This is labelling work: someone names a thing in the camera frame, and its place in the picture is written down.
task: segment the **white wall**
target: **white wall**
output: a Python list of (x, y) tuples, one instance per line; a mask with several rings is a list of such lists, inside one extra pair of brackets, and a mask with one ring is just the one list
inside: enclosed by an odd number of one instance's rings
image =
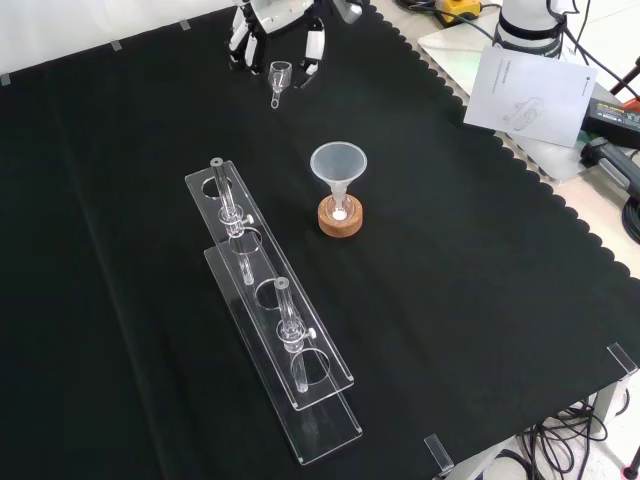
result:
[(0, 73), (231, 5), (231, 0), (0, 0)]

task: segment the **black power supply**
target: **black power supply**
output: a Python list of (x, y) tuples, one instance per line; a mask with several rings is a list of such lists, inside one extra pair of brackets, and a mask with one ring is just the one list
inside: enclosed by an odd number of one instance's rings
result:
[(620, 147), (640, 148), (640, 112), (620, 105), (592, 98), (582, 129)]

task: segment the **yellow device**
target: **yellow device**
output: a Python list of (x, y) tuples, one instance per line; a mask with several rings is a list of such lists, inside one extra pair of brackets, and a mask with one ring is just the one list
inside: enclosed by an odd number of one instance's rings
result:
[[(467, 20), (475, 20), (480, 15), (482, 4), (480, 0), (436, 0), (436, 8), (443, 12), (460, 15)], [(445, 27), (452, 27), (462, 23), (457, 18), (443, 15), (440, 12), (435, 12), (435, 16)]]

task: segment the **white robot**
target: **white robot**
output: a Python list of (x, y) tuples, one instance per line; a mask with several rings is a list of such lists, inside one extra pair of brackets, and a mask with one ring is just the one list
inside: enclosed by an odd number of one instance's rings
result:
[[(359, 1), (333, 0), (340, 16), (349, 24), (362, 15)], [(234, 3), (238, 9), (227, 42), (231, 68), (259, 74), (267, 37), (282, 32), (284, 27), (306, 24), (309, 33), (305, 58), (300, 64), (301, 71), (294, 74), (298, 77), (294, 78), (294, 85), (304, 88), (318, 71), (324, 53), (324, 25), (314, 14), (314, 0), (234, 0)]]

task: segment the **acrylic stand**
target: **acrylic stand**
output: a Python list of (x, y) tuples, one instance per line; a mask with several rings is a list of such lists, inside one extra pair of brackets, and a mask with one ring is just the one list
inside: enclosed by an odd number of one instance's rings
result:
[(231, 162), (186, 177), (216, 246), (205, 251), (293, 452), (308, 464), (362, 429), (353, 376)]

